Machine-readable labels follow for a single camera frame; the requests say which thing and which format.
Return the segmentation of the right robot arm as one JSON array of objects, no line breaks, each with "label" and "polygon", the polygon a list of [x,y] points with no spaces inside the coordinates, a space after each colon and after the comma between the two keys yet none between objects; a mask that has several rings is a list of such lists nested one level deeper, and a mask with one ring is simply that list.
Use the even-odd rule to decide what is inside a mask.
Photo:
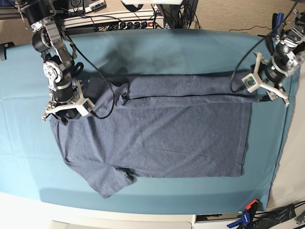
[{"label": "right robot arm", "polygon": [[51,0],[18,0],[18,12],[33,30],[32,46],[41,54],[43,72],[48,79],[50,100],[42,116],[54,116],[62,124],[79,114],[82,100],[81,83],[76,76],[83,63],[75,63],[75,44],[56,21]]}]

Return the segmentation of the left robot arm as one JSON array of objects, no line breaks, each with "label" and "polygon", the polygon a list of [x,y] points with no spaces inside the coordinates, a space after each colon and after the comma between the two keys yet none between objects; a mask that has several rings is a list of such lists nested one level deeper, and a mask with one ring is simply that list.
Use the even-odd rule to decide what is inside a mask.
[{"label": "left robot arm", "polygon": [[285,106],[290,103],[283,87],[283,80],[291,77],[305,62],[305,14],[294,9],[291,19],[285,22],[286,25],[292,23],[293,28],[287,31],[280,25],[275,36],[275,44],[271,44],[271,41],[266,42],[271,59],[264,68],[264,81],[272,83],[273,87],[266,90],[269,98],[261,98],[270,101],[281,98]]}]

